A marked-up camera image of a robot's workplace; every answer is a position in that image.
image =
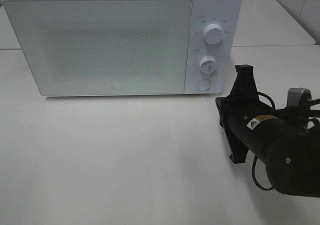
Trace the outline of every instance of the microwave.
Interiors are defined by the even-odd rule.
[[[216,94],[242,0],[4,0],[43,96]]]

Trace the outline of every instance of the white knob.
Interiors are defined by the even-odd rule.
[[[217,70],[217,62],[213,56],[204,56],[199,60],[198,66],[203,74],[213,74]]]
[[[203,29],[203,37],[206,43],[214,45],[219,43],[224,34],[223,27],[218,23],[211,23]]]

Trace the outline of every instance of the white table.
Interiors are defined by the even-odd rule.
[[[319,46],[234,47],[281,108],[320,97]],[[229,160],[214,95],[45,98],[19,50],[0,51],[0,221],[14,225],[318,225],[320,200],[262,191]],[[258,180],[268,186],[261,163]]]
[[[243,0],[233,46],[313,45],[315,40],[276,0]],[[0,7],[0,50],[19,49]]]

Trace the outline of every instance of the dial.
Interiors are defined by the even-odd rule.
[[[203,37],[207,44],[214,45],[219,43],[224,34],[224,28],[217,22],[210,23],[203,29]]]
[[[217,70],[217,62],[213,56],[204,56],[199,60],[198,66],[203,74],[213,74]]]

